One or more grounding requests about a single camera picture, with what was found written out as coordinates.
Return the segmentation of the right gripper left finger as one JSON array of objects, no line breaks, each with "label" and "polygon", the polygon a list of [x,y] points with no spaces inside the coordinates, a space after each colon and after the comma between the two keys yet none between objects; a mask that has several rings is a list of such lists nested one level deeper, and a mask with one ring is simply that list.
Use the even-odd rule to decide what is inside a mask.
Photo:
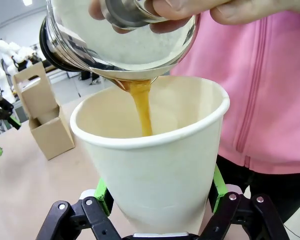
[{"label": "right gripper left finger", "polygon": [[95,190],[86,190],[71,205],[56,201],[50,208],[36,237],[37,240],[76,240],[84,229],[91,229],[97,240],[120,240],[109,219],[114,199],[103,179]]}]

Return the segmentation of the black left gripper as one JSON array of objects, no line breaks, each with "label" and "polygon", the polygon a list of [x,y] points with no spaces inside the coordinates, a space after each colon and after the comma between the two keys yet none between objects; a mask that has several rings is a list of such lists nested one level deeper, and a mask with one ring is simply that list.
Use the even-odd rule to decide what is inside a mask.
[{"label": "black left gripper", "polygon": [[14,106],[0,95],[0,120],[6,120],[12,127],[19,130],[22,124],[12,115]]}]

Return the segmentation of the person's right hand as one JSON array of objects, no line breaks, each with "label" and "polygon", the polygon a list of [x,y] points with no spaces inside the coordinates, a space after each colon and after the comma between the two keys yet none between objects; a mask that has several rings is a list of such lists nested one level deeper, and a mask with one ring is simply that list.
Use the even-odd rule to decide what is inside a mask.
[{"label": "person's right hand", "polygon": [[222,25],[248,24],[284,11],[300,13],[300,0],[147,0],[146,4],[151,12],[167,19],[150,25],[155,33],[179,29],[205,11]]}]

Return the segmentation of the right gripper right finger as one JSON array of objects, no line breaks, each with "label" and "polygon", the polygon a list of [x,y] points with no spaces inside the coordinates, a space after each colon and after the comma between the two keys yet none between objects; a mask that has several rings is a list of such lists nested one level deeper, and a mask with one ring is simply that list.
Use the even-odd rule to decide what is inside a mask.
[{"label": "right gripper right finger", "polygon": [[250,240],[288,240],[284,224],[269,196],[251,198],[228,191],[219,168],[214,169],[208,195],[213,216],[199,238],[223,240],[231,225],[240,225]]}]

